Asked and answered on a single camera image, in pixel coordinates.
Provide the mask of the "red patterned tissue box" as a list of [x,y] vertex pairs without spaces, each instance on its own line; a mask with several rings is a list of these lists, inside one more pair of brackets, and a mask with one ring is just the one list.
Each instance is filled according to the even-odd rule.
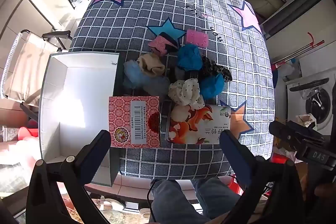
[[109,97],[108,122],[114,148],[160,147],[158,96]]

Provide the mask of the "white open storage box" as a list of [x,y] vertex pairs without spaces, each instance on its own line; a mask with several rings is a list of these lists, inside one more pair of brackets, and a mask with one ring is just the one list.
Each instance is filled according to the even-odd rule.
[[50,55],[39,100],[42,159],[61,162],[77,155],[101,130],[108,130],[119,55],[68,52]]

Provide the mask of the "red plastic basin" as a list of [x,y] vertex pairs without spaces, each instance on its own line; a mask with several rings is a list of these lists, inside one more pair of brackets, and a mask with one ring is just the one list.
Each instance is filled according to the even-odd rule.
[[26,128],[20,127],[18,129],[18,140],[23,140],[27,137],[38,137],[38,129],[37,128]]

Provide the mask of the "person in blue jeans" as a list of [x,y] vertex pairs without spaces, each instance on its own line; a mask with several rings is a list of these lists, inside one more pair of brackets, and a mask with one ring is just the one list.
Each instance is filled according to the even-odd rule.
[[152,180],[150,223],[207,223],[231,211],[240,195],[217,177],[192,180],[203,214],[199,214],[175,180]]

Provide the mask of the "pink sponge block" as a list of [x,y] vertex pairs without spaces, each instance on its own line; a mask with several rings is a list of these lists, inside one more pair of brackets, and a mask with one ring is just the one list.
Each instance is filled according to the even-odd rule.
[[187,30],[185,44],[193,44],[197,47],[207,48],[209,45],[209,36],[204,32]]

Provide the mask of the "pink striped sock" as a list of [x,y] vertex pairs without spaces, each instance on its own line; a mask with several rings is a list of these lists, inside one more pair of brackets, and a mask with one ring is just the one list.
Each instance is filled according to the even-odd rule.
[[148,47],[158,56],[162,57],[168,53],[178,50],[178,43],[167,33],[161,32],[154,40],[148,43]]

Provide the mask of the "light blue fluffy duster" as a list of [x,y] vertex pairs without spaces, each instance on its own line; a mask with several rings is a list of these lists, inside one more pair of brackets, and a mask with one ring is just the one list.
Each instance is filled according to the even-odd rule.
[[161,99],[168,94],[170,81],[165,76],[150,77],[146,75],[135,60],[123,64],[123,86],[129,89],[142,89],[150,96],[159,96]]

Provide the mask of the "red handled mop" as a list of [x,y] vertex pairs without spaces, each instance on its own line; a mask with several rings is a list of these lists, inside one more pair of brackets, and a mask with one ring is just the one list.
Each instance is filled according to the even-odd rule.
[[321,45],[323,45],[325,43],[324,40],[321,40],[320,42],[315,42],[314,36],[310,33],[307,32],[307,34],[309,35],[309,37],[311,38],[311,42],[308,43],[307,45],[299,48],[298,50],[282,57],[281,59],[276,60],[275,62],[273,62],[271,64],[271,68],[273,71],[275,71],[276,69],[278,69],[280,66],[284,65],[286,62],[290,61],[291,59],[295,59],[301,55],[303,55],[304,53],[309,52],[310,50],[317,48]]

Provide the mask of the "orange fox tissue pack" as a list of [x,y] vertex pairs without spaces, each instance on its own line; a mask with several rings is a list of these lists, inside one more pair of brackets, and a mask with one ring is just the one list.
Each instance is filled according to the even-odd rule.
[[219,144],[220,134],[230,129],[231,108],[206,105],[193,110],[175,106],[166,138],[174,144]]

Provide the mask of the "blue cloth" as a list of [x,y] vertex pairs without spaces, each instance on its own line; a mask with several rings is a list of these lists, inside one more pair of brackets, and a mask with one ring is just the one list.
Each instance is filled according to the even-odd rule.
[[207,77],[199,84],[200,94],[203,96],[204,100],[215,98],[223,91],[224,83],[225,82],[222,74]]
[[177,67],[184,71],[199,71],[202,65],[202,57],[196,45],[186,44],[177,52]]

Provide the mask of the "white washing machine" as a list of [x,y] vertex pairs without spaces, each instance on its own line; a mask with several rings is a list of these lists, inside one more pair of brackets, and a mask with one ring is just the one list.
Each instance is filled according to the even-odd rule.
[[311,114],[315,118],[316,130],[322,135],[330,135],[334,85],[334,68],[288,82],[287,120],[298,121],[300,115]]

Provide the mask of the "beige folding chair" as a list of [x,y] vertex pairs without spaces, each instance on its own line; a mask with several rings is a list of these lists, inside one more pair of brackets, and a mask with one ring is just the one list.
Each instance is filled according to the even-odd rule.
[[70,31],[52,31],[36,35],[30,30],[17,34],[7,56],[1,77],[1,98],[18,102],[21,110],[34,121],[42,83],[50,55],[67,52],[62,40],[72,40]]

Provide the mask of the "white polka dot scrunchie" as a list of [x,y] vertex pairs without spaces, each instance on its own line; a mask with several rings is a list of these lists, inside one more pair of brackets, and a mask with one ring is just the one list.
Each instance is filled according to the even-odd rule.
[[190,106],[192,110],[199,110],[205,106],[197,79],[175,81],[169,86],[168,96],[177,105]]

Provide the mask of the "beige sock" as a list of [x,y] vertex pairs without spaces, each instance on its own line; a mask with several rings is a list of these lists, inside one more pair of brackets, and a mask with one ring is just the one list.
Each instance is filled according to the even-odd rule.
[[141,55],[137,62],[141,71],[149,77],[162,76],[165,72],[165,66],[155,53]]

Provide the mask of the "leopard print scarf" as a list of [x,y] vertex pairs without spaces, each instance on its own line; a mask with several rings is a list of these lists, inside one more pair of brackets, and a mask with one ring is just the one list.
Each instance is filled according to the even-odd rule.
[[232,81],[232,74],[228,68],[217,65],[215,61],[206,56],[202,56],[202,62],[203,65],[198,71],[198,80],[201,81],[210,76],[222,75],[225,83]]

